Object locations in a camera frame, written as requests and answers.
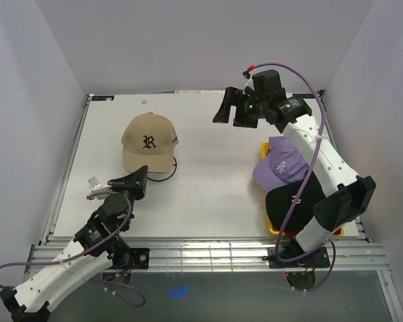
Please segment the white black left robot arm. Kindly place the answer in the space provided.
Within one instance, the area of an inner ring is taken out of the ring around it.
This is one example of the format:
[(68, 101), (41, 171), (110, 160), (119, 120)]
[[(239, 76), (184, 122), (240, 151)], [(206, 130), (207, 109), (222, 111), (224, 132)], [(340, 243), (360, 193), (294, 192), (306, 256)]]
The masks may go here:
[(131, 248), (121, 237), (134, 218), (134, 203), (146, 195), (148, 166), (100, 185), (89, 181), (87, 199), (102, 204), (92, 212), (66, 247), (38, 273), (18, 286), (3, 286), (0, 298), (13, 321), (47, 321), (51, 312), (73, 291), (107, 269), (125, 274), (147, 269), (148, 248)]

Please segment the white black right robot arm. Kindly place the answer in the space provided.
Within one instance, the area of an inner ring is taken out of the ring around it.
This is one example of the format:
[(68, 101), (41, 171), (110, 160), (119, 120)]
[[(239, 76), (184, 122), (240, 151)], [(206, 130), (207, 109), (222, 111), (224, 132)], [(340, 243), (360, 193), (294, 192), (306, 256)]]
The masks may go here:
[(376, 184), (372, 177), (362, 177), (353, 170), (323, 138), (326, 115), (320, 97), (315, 98), (322, 115), (316, 120), (302, 96), (287, 97), (275, 67), (269, 63), (268, 69), (261, 72), (257, 66), (248, 67), (243, 72), (247, 84), (243, 89), (226, 88), (213, 122), (231, 121), (235, 127), (256, 128), (258, 121), (265, 119), (308, 162), (309, 169), (296, 196), (301, 197), (310, 178), (315, 177), (324, 198), (314, 205), (311, 220), (284, 248), (286, 256), (275, 253), (279, 262), (306, 266), (336, 230), (365, 212)]

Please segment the lavender LA baseball cap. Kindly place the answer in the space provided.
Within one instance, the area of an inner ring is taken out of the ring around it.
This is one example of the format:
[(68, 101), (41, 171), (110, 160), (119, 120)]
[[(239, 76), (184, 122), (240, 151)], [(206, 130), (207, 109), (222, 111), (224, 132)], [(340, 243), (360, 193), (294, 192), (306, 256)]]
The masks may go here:
[(253, 179), (266, 192), (299, 182), (309, 169), (295, 145), (283, 136), (269, 138), (269, 153), (254, 167)]

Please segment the beige R baseball cap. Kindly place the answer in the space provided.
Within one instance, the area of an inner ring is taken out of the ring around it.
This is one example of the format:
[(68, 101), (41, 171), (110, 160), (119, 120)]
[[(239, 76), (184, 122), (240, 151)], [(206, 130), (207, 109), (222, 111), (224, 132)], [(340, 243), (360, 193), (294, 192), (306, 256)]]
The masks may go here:
[(136, 116), (122, 138), (122, 164), (127, 172), (147, 165), (149, 172), (167, 172), (179, 143), (173, 124), (153, 112)]

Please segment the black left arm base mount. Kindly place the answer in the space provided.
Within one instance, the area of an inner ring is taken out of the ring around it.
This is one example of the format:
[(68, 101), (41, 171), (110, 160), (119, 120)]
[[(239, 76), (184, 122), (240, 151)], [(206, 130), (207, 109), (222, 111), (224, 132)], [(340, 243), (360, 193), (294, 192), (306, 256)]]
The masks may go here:
[(121, 270), (147, 269), (149, 260), (149, 248), (128, 248), (114, 255), (112, 267)]

